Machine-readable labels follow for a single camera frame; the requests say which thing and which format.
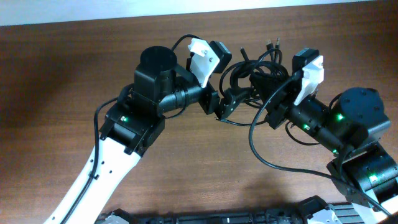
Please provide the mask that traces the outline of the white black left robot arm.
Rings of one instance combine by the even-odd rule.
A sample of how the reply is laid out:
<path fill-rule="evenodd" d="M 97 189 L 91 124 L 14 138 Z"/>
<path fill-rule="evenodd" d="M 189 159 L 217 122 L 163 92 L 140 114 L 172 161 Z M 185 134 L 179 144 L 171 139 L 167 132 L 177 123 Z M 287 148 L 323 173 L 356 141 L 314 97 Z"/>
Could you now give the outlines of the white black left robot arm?
<path fill-rule="evenodd" d="M 145 49 L 134 72 L 134 82 L 109 100 L 103 124 L 95 125 L 95 145 L 82 171 L 49 223 L 94 223 L 123 178 L 138 164 L 165 128 L 166 113 L 198 103 L 206 114 L 224 118 L 251 96 L 249 88 L 224 91 L 209 84 L 231 60 L 219 42 L 190 47 L 185 67 L 173 49 Z"/>

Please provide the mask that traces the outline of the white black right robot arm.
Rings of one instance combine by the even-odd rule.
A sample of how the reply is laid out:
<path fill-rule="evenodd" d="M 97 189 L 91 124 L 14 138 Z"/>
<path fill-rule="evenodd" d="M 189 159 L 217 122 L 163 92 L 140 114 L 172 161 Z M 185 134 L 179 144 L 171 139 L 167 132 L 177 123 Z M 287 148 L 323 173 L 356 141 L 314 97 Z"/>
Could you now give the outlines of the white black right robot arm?
<path fill-rule="evenodd" d="M 335 155 L 325 177 L 365 223 L 397 213 L 397 162 L 379 142 L 391 121 L 377 90 L 350 88 L 325 105 L 315 96 L 322 75 L 296 72 L 280 79 L 255 73 L 250 81 L 264 103 L 258 114 L 267 112 L 270 127 L 292 123 Z"/>

